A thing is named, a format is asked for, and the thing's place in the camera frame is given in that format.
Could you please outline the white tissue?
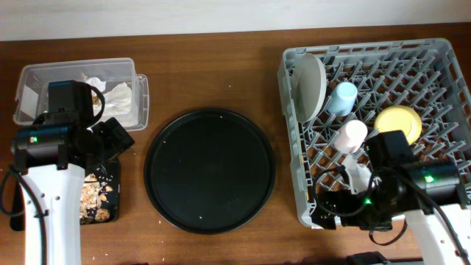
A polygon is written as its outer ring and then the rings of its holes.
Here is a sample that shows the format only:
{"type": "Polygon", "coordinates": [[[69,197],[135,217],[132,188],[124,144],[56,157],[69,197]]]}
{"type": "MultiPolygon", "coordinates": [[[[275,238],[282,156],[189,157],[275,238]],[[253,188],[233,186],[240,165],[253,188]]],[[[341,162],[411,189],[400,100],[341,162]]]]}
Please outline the white tissue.
{"type": "Polygon", "coordinates": [[[134,90],[122,82],[104,94],[105,110],[101,121],[115,118],[123,127],[134,127],[138,124],[138,104],[134,90]]]}
{"type": "Polygon", "coordinates": [[[87,77],[86,75],[82,74],[83,82],[97,88],[100,92],[105,91],[106,89],[106,82],[101,81],[98,77],[87,77]]]}

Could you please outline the food scraps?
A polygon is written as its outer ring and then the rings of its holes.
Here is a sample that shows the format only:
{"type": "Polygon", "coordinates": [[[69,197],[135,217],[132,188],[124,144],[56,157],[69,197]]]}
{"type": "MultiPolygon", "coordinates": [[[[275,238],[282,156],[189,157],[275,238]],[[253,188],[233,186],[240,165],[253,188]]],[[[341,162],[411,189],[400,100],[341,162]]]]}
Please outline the food scraps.
{"type": "Polygon", "coordinates": [[[104,166],[87,173],[80,197],[79,221],[81,225],[89,225],[93,222],[105,223],[111,220],[111,210],[103,206],[111,198],[113,191],[110,185],[111,180],[104,166]]]}

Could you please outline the pink cup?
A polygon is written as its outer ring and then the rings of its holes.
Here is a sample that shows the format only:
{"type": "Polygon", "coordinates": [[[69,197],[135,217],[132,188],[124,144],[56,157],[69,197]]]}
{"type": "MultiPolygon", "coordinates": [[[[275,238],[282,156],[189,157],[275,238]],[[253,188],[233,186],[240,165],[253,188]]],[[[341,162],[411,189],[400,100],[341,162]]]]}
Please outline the pink cup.
{"type": "Polygon", "coordinates": [[[344,124],[338,131],[339,136],[334,141],[334,147],[344,153],[355,153],[365,141],[368,129],[360,120],[351,120],[344,124]]]}

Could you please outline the yellow bowl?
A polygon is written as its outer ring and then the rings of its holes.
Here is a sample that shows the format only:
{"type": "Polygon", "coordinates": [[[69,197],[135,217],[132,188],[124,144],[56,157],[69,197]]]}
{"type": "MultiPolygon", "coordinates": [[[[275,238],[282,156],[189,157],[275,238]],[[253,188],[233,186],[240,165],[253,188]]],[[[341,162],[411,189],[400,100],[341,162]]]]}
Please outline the yellow bowl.
{"type": "Polygon", "coordinates": [[[375,119],[374,128],[380,133],[401,130],[412,145],[421,135],[422,121],[411,107],[397,105],[382,110],[375,119]]]}

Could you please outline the blue cup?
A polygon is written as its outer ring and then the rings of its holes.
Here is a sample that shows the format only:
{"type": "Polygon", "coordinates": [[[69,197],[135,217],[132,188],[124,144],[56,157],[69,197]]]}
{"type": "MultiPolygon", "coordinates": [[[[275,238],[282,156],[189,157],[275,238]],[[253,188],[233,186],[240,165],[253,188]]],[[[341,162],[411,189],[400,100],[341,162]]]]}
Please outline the blue cup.
{"type": "Polygon", "coordinates": [[[339,117],[347,116],[353,109],[358,95],[357,87],[351,82],[340,82],[333,90],[327,111],[339,117]]]}

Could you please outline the grey plate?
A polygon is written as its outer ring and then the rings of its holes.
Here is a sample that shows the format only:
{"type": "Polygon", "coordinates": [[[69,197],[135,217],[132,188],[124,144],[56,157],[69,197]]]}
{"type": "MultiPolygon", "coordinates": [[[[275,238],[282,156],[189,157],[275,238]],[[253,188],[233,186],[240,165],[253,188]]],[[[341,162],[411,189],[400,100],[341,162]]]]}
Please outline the grey plate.
{"type": "Polygon", "coordinates": [[[322,61],[313,54],[301,57],[291,76],[291,88],[298,122],[316,118],[324,104],[327,88],[327,74],[322,61]]]}

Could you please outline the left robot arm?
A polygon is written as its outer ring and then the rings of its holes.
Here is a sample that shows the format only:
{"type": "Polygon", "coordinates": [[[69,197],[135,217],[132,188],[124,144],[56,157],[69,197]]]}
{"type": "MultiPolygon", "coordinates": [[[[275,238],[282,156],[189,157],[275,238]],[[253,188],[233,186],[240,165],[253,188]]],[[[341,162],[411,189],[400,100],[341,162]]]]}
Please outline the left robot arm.
{"type": "Polygon", "coordinates": [[[8,175],[24,198],[26,264],[81,264],[79,207],[86,171],[115,160],[135,142],[115,118],[102,121],[92,85],[48,85],[48,110],[12,142],[8,175]]]}

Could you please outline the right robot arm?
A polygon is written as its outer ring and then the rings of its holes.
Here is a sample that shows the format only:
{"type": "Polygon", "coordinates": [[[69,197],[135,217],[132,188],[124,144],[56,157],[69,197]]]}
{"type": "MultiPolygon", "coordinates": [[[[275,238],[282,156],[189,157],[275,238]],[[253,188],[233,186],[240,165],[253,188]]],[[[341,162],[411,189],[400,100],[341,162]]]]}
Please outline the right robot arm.
{"type": "Polygon", "coordinates": [[[339,217],[344,227],[392,229],[395,216],[416,236],[425,264],[470,263],[470,201],[457,166],[448,160],[421,161],[400,130],[368,139],[372,165],[366,190],[314,191],[325,219],[339,217]]]}

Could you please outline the clear plastic waste bin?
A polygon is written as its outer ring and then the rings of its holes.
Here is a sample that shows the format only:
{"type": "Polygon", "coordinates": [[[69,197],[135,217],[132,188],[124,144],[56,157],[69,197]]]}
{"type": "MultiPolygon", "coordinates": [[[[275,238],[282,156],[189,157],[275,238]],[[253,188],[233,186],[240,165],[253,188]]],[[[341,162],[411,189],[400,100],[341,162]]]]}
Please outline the clear plastic waste bin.
{"type": "Polygon", "coordinates": [[[148,80],[135,71],[134,61],[128,57],[25,66],[18,81],[13,121],[21,126],[31,125],[38,115],[47,111],[48,84],[67,80],[85,82],[103,94],[104,105],[95,93],[92,94],[94,113],[105,109],[102,121],[114,117],[128,132],[147,127],[148,80]]]}

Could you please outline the grey dishwasher rack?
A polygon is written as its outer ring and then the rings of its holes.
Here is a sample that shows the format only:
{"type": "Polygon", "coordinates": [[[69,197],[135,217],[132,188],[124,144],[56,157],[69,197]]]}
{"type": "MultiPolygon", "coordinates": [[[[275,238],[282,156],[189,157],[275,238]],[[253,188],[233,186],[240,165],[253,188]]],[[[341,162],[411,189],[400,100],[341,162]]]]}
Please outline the grey dishwasher rack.
{"type": "Polygon", "coordinates": [[[344,160],[334,147],[343,124],[353,119],[365,123],[369,136],[377,134],[377,115],[403,105],[422,119],[422,132],[411,148],[421,160],[448,159],[456,164],[463,181],[470,181],[470,91],[455,52],[444,38],[354,43],[337,46],[290,48],[277,71],[280,101],[291,150],[291,178],[301,225],[333,229],[339,218],[328,218],[316,207],[313,193],[349,188],[329,168],[344,160]],[[325,66],[327,89],[352,82],[358,95],[351,113],[336,116],[322,109],[307,122],[295,111],[294,69],[307,54],[325,66]]]}

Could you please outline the black rectangular tray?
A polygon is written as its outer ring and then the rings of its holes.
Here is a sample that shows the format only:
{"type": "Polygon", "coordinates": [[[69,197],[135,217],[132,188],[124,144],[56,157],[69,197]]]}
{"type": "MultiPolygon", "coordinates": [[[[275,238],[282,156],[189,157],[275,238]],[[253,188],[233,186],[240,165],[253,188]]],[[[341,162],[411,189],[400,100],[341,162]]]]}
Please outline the black rectangular tray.
{"type": "Polygon", "coordinates": [[[86,171],[80,197],[81,225],[107,223],[118,218],[120,184],[118,159],[86,171]]]}

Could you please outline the round black serving tray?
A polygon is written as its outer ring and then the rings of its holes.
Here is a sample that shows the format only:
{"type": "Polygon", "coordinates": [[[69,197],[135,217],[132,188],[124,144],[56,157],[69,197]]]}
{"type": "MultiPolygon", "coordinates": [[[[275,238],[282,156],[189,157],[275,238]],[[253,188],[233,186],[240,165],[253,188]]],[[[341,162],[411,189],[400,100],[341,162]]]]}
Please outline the round black serving tray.
{"type": "Polygon", "coordinates": [[[149,146],[144,185],[149,201],[190,233],[235,230],[264,207],[275,185],[269,139],[241,114],[205,108],[169,122],[149,146]]]}

